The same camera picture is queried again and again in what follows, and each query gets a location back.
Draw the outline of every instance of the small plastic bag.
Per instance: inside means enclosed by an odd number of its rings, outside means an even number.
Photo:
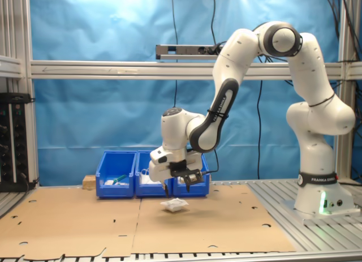
[[[165,206],[165,209],[171,212],[176,212],[181,210],[185,205],[188,205],[188,203],[185,200],[181,200],[179,198],[172,199],[170,201],[163,201],[161,202],[163,206]]]

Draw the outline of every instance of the green object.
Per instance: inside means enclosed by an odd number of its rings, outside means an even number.
[[[319,214],[323,214],[324,212],[324,201],[326,200],[326,192],[323,191],[321,195],[321,202],[319,206]]]
[[[123,180],[125,177],[127,177],[127,176],[123,174],[123,175],[121,175],[120,177],[114,179],[114,180],[113,180],[113,184],[116,184],[117,182]]]

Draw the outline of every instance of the blue backdrop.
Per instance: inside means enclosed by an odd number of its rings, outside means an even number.
[[[179,44],[213,44],[213,0],[174,0]],[[325,62],[335,62],[338,42],[326,0],[216,0],[218,42],[238,28],[286,21],[314,34]],[[155,61],[156,44],[175,44],[171,0],[31,0],[33,59]],[[245,81],[217,149],[214,180],[255,179],[259,81]],[[174,81],[35,80],[40,182],[80,184],[94,174],[104,150],[161,145],[160,117],[173,106]],[[179,81],[177,106],[206,113],[212,81]],[[283,81],[265,81],[261,178],[296,178],[299,147],[286,111],[301,101]],[[209,167],[214,154],[206,155]]]

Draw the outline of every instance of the green status light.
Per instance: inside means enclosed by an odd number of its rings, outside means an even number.
[[[323,191],[321,195],[321,203],[319,206],[319,214],[323,214],[324,211],[324,201],[326,200],[326,192]]]

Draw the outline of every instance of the blue storage bin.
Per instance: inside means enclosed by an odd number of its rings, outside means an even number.
[[[130,151],[105,151],[96,172],[96,191],[99,198],[131,198],[134,196],[135,173],[137,152]],[[114,180],[121,175],[126,175],[120,183],[128,185],[107,186],[107,180]]]
[[[202,169],[201,171],[209,171],[209,166],[206,163],[205,156],[201,156]],[[202,183],[193,184],[190,186],[190,192],[186,190],[186,184],[178,182],[178,178],[174,178],[174,196],[175,197],[205,197],[209,194],[210,189],[210,174],[205,174],[204,181]]]
[[[137,197],[166,197],[165,190],[161,184],[141,184],[142,170],[148,169],[149,162],[151,161],[151,151],[138,151],[137,163],[135,172],[135,192]],[[173,180],[168,179],[165,181],[169,196],[172,195]]]

